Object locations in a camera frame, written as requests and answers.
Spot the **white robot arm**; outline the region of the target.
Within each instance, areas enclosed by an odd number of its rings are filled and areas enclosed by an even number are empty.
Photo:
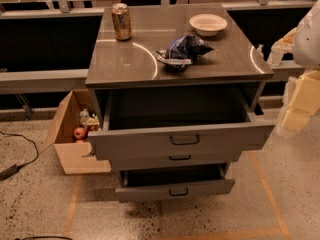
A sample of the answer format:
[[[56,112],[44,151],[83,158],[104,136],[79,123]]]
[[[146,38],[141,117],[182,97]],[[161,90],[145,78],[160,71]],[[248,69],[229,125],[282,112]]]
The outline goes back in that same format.
[[[278,135],[293,137],[320,109],[320,1],[294,29],[273,44],[267,63],[279,66],[286,53],[291,53],[294,62],[305,69],[285,86],[276,128]]]

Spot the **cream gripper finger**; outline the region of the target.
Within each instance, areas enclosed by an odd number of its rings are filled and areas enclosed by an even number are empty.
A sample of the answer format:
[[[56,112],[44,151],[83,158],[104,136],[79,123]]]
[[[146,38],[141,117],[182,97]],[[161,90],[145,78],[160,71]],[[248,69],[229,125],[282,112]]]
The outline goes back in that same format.
[[[272,45],[271,52],[267,59],[269,65],[279,66],[285,54],[293,53],[293,39],[295,34],[296,28],[293,28]]]

